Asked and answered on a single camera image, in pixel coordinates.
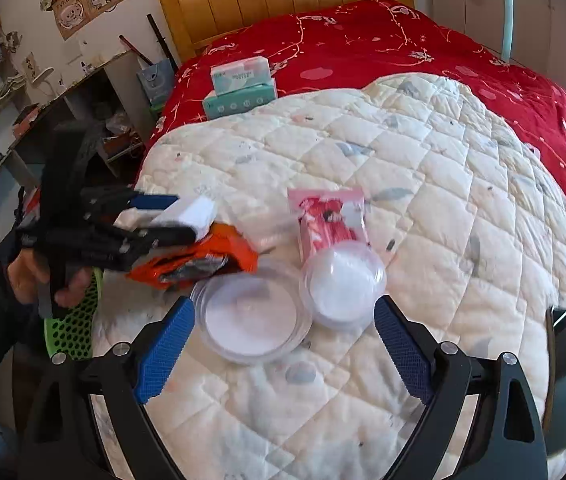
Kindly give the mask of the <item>person's left hand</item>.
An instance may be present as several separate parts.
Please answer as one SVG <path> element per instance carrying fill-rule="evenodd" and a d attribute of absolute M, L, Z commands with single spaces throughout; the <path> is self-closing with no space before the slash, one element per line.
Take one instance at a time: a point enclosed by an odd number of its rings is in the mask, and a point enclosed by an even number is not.
<path fill-rule="evenodd" d="M 22 249 L 6 268 L 14 297 L 20 304 L 34 304 L 38 297 L 38 286 L 48 285 L 50 270 L 44 258 L 33 249 Z M 84 298 L 92 278 L 91 269 L 80 269 L 68 285 L 56 292 L 56 303 L 62 308 L 74 308 Z"/>

